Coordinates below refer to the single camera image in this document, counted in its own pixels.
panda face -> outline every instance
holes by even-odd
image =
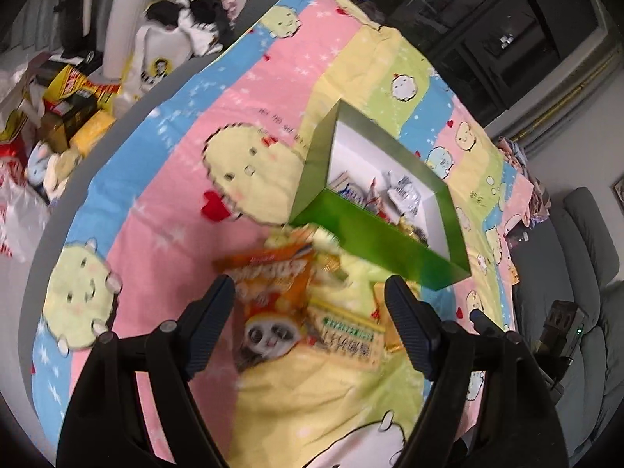
[[[259,319],[248,322],[244,345],[263,359],[287,354],[301,339],[297,325],[288,318]]]

brown box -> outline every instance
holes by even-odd
[[[78,90],[57,102],[41,118],[40,138],[48,142],[54,152],[63,152],[69,140],[98,110],[98,98],[87,90]]]

red heart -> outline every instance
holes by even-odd
[[[223,200],[219,192],[215,190],[208,190],[204,193],[204,198],[207,203],[202,207],[202,215],[208,218],[211,222],[222,222],[229,218],[232,214],[230,210],[223,204]]]
[[[270,147],[273,144],[277,143],[277,139],[275,137],[271,137],[270,135],[267,135],[266,137],[262,138],[262,143],[263,145],[265,145],[267,148]]]

orange snack bag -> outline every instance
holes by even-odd
[[[239,371],[286,355],[307,335],[306,287],[314,252],[311,245],[255,250],[214,262],[236,283],[245,308],[245,333],[236,348]]]

gray sofa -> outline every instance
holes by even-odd
[[[620,262],[604,223],[592,194],[578,188],[511,252],[520,276],[514,287],[518,330],[528,343],[539,339],[554,300],[574,301],[587,314],[557,404],[571,466],[624,397],[624,282],[613,282]]]

